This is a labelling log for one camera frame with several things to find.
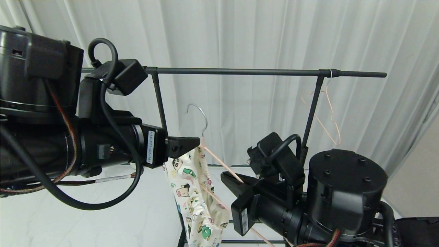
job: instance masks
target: curtain fold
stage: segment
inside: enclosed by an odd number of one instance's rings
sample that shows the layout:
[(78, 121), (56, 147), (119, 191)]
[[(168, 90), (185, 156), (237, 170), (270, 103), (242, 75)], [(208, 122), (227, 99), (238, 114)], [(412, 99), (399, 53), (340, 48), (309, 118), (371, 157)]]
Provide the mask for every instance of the curtain fold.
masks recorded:
[[(1, 2), (1, 24), (22, 25), (86, 50), (111, 40), (120, 58), (158, 67), (326, 69), (387, 72), (384, 79), (334, 78), (328, 95), (342, 142), (335, 146), (314, 120), (309, 154), (331, 148), (365, 155), (391, 174), (422, 134), (438, 88), (438, 1), (28, 1)], [(98, 46), (96, 57), (110, 59)], [(84, 67), (89, 67), (88, 58)], [(301, 96), (314, 77), (160, 75), (169, 134), (200, 136), (227, 164), (272, 131), (303, 135), (309, 105)], [(304, 99), (310, 103), (311, 97)], [(109, 95), (160, 126), (152, 81), (127, 97)], [(332, 136), (321, 93), (316, 115)]]

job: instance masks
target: black metal rack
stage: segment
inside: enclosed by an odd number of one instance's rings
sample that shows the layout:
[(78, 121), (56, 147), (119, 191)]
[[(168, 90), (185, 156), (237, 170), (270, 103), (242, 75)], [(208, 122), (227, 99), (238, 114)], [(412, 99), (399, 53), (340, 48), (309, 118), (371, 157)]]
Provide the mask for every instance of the black metal rack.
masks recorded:
[[(90, 73), (94, 68), (82, 68), (82, 73)], [(300, 161), (305, 162), (306, 155), (308, 153), (308, 147), (306, 146), (309, 137), (309, 131), (311, 130), (311, 124), (313, 122), (314, 113), (317, 107), (317, 101), (319, 99), (320, 90), (323, 85), (325, 77), (340, 77), (340, 76), (353, 76), (353, 77), (377, 77), (384, 78), (387, 73), (380, 72), (359, 72), (359, 71), (341, 71), (338, 69), (216, 69), (216, 68), (159, 68), (159, 67), (145, 67), (145, 71), (151, 75), (152, 82), (155, 88), (155, 95), (157, 97), (158, 111), (160, 114), (160, 120), (162, 127), (167, 132), (165, 110), (163, 108), (162, 94), (160, 92), (160, 83), (158, 79), (159, 74), (198, 74), (198, 75), (254, 75), (254, 76), (316, 76), (316, 88), (314, 90), (313, 100), (311, 102), (311, 108), (309, 110), (308, 120), (306, 123), (305, 133), (303, 135), (302, 151)], [(183, 216), (180, 216), (181, 234), (177, 247), (183, 247), (187, 243), (186, 232), (184, 227)], [(284, 243), (287, 246), (286, 241), (283, 240), (271, 240), (272, 243)], [(221, 243), (264, 243), (261, 240), (223, 240)]]

